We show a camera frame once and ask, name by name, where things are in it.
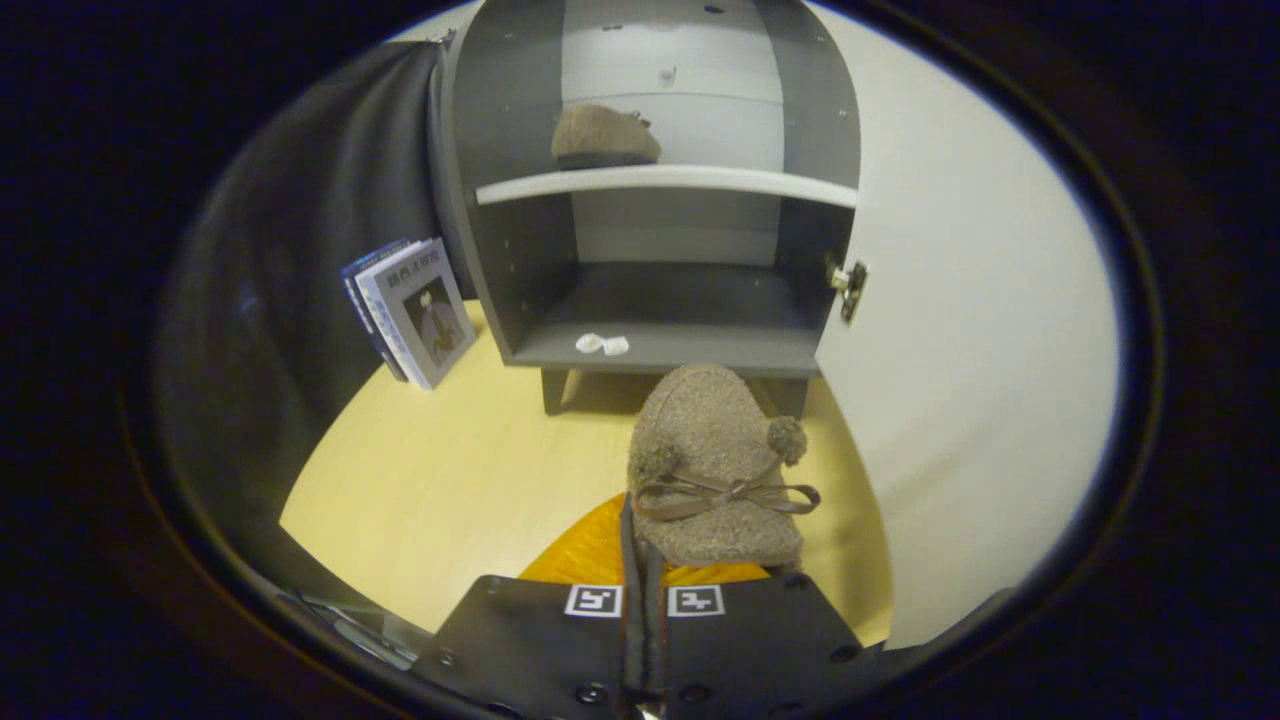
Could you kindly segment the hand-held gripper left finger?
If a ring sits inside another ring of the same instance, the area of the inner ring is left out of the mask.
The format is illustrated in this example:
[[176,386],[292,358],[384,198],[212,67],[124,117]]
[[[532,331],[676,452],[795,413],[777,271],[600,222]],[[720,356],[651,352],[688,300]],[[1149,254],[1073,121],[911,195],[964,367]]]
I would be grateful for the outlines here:
[[605,501],[521,577],[475,580],[415,676],[507,719],[632,719],[643,683],[643,571],[630,502]]

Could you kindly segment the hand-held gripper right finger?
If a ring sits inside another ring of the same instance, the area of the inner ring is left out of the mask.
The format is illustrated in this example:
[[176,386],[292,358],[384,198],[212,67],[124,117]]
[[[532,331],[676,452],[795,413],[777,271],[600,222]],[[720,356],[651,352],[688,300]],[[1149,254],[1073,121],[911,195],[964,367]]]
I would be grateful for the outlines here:
[[645,692],[658,719],[820,719],[874,687],[874,655],[804,573],[653,578],[645,600]]

